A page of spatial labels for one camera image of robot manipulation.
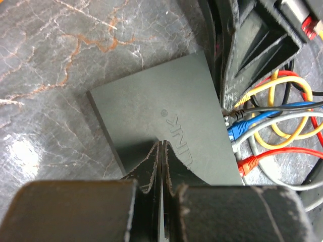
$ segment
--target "gray marble table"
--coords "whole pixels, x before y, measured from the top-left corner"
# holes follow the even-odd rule
[[[120,178],[86,91],[208,45],[196,0],[4,0],[0,22],[0,219],[31,180]],[[316,39],[296,69],[322,90],[322,67]],[[314,163],[280,166],[299,183]]]

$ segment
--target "white cable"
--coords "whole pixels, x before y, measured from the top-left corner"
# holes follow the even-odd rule
[[[312,116],[316,116],[316,117],[323,117],[323,112],[311,112],[311,111],[303,111],[303,112],[293,112],[293,113],[288,113],[285,115],[281,115],[278,117],[274,117],[271,118],[269,120],[266,120],[254,127],[252,127],[251,129],[249,129],[247,132],[245,132],[242,136],[240,136],[236,141],[231,142],[232,144],[232,148],[234,151],[237,150],[237,147],[239,147],[241,145],[242,142],[244,142],[246,139],[248,139],[250,136],[252,136],[254,133],[256,133],[257,131],[268,127],[272,124],[278,123],[280,121],[284,121],[284,120],[288,120],[291,118],[296,118],[296,117],[312,117]]]
[[[323,197],[320,197],[319,199],[314,201],[312,204],[306,206],[304,209],[306,212],[309,212],[309,211],[313,210],[314,208],[318,207],[319,205],[321,205],[322,203],[323,203]]]
[[[253,155],[259,155],[259,151],[258,151],[258,148],[257,148],[257,145],[256,145],[256,141],[254,139],[254,136],[250,136],[248,138],[248,142],[249,142],[249,145],[250,145],[250,148],[251,148],[251,151],[253,153]],[[288,187],[294,191],[306,191],[306,190],[312,190],[312,189],[315,189],[315,188],[319,188],[319,187],[322,187],[323,186],[323,180],[322,181],[319,181],[319,182],[316,182],[316,183],[311,183],[311,184],[307,184],[307,185],[290,185],[290,184],[287,184],[281,180],[279,180],[277,177],[275,177],[274,175],[272,175],[267,169],[266,167],[263,165],[262,161],[264,160],[261,160],[259,162],[259,167],[260,169],[263,171],[263,173],[265,173],[265,175],[270,179],[272,180],[274,183],[276,183],[277,185],[281,185],[281,186],[285,186],[285,187]]]

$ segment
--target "registered trademark symbol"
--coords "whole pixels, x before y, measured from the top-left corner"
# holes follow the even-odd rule
[[[163,117],[166,117],[166,116],[168,115],[167,110],[166,110],[166,109],[163,109],[163,110],[162,110],[162,112],[161,112],[161,115],[162,115]]]

